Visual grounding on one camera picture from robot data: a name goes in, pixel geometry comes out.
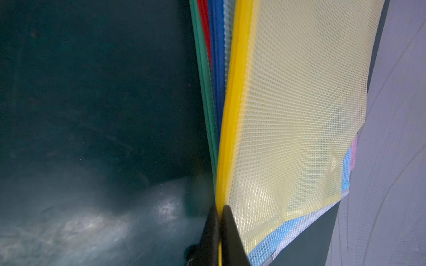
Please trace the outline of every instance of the dark teal background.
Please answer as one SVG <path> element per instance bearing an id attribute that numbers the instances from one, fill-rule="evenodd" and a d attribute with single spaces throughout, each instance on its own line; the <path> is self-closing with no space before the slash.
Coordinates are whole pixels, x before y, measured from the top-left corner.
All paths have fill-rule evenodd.
<path id="1" fill-rule="evenodd" d="M 183 265 L 213 182 L 188 0 L 0 0 L 0 264 Z"/>

